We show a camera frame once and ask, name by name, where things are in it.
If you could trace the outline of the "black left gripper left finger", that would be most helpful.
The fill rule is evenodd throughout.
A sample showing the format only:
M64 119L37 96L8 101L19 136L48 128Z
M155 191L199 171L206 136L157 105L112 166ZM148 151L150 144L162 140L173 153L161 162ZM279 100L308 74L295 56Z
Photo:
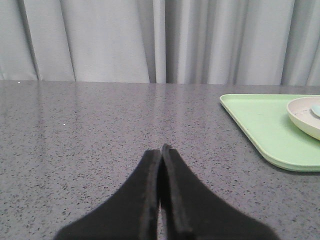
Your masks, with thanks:
M155 240L161 152L144 152L125 183L98 208L63 227L56 240Z

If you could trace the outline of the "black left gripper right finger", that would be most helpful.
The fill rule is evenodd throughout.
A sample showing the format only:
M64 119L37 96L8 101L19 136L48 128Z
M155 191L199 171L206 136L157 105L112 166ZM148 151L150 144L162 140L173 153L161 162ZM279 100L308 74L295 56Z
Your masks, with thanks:
M178 151L161 151L159 193L169 240L272 240L265 224L235 209L211 192Z

